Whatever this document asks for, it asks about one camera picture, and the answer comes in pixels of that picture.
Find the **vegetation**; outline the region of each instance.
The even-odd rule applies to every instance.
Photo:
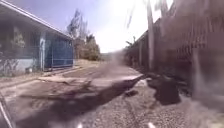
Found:
[[[73,19],[67,27],[68,33],[75,38],[76,59],[100,60],[100,49],[93,34],[89,34],[87,22],[83,14],[76,10]]]

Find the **building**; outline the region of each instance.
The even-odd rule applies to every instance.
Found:
[[[0,76],[73,65],[73,38],[0,0]]]

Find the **sidewalk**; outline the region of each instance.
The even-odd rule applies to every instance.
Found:
[[[31,74],[26,74],[26,75],[22,75],[22,76],[18,76],[18,77],[13,77],[13,78],[2,78],[2,79],[0,79],[0,89],[11,87],[11,86],[18,85],[18,84],[23,84],[26,82],[30,82],[39,77],[46,77],[46,76],[51,76],[51,75],[56,75],[56,74],[68,73],[68,72],[72,72],[72,71],[78,70],[78,69],[85,69],[88,67],[98,65],[99,63],[100,62],[80,59],[80,60],[76,60],[75,65],[72,68],[55,69],[50,72],[31,73]]]
[[[35,79],[37,79],[38,77],[41,77],[41,76],[51,76],[51,75],[55,75],[55,74],[74,71],[74,70],[77,70],[77,69],[82,69],[82,67],[74,66],[72,68],[54,70],[52,72],[39,72],[39,73],[22,75],[22,76],[18,76],[18,77],[14,77],[14,78],[5,78],[5,79],[0,80],[0,89],[11,87],[11,86],[14,86],[14,85],[17,85],[17,84],[26,83],[26,82],[35,80]]]

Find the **tree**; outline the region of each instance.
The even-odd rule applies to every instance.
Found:
[[[84,59],[100,60],[100,49],[96,44],[95,37],[91,34],[86,37],[86,45],[84,51]]]
[[[88,35],[87,24],[87,21],[83,20],[82,12],[76,9],[75,15],[67,27],[67,31],[72,37],[85,40]]]

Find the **roof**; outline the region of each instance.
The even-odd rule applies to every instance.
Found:
[[[56,32],[57,34],[69,39],[69,40],[73,40],[73,38],[71,36],[69,36],[68,34],[62,32],[61,30],[51,26],[49,23],[47,23],[46,21],[42,20],[41,18],[38,18],[37,16],[9,3],[9,2],[6,2],[4,0],[0,0],[0,6],[4,6],[6,7],[7,9],[10,9],[11,11],[17,13],[17,14],[20,14],[26,18],[28,18],[29,20],[32,20],[34,22],[37,22],[39,23],[40,25],[44,26],[45,28],[47,29],[50,29],[50,30],[53,30],[54,32]]]

